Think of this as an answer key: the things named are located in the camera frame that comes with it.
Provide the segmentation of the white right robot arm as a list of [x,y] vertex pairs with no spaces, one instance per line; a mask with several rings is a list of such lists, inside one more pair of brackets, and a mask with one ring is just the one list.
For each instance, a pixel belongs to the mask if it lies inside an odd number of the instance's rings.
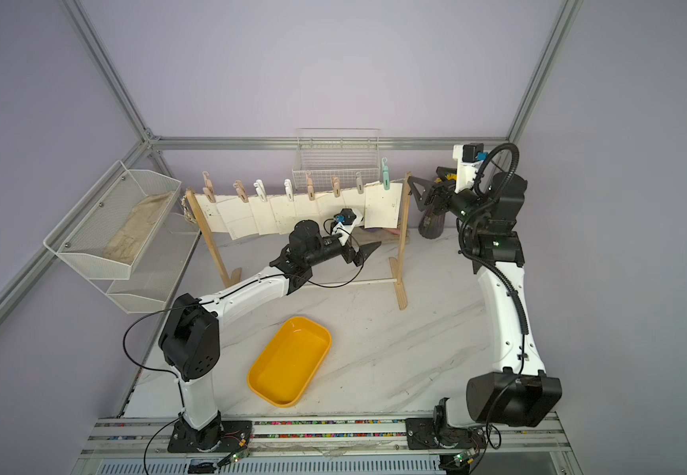
[[461,397],[434,407],[438,445],[468,437],[487,445],[493,425],[533,428],[562,397],[558,378],[547,374],[525,304],[525,256],[515,230],[527,180],[517,173],[520,150],[503,142],[486,150],[479,142],[452,150],[455,168],[440,167],[438,180],[409,181],[418,207],[456,217],[458,252],[471,261],[492,330],[489,371],[469,379]]

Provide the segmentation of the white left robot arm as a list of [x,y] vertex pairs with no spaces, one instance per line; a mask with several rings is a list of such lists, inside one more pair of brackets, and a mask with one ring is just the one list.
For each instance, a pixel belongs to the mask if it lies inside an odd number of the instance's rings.
[[353,239],[355,225],[337,222],[328,236],[317,222],[295,225],[280,255],[240,283],[196,298],[188,293],[175,300],[159,336],[164,361],[173,370],[181,392],[181,420],[188,429],[204,431],[221,419],[213,390],[212,371],[221,356],[221,332],[255,309],[284,298],[313,277],[313,267],[335,258],[361,268],[381,247]]

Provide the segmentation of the teal clothespin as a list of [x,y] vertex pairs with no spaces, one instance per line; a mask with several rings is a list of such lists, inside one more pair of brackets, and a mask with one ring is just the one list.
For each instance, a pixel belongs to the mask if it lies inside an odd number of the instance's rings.
[[390,180],[390,169],[388,166],[388,158],[381,158],[381,184],[383,189],[386,191],[390,190],[391,180]]

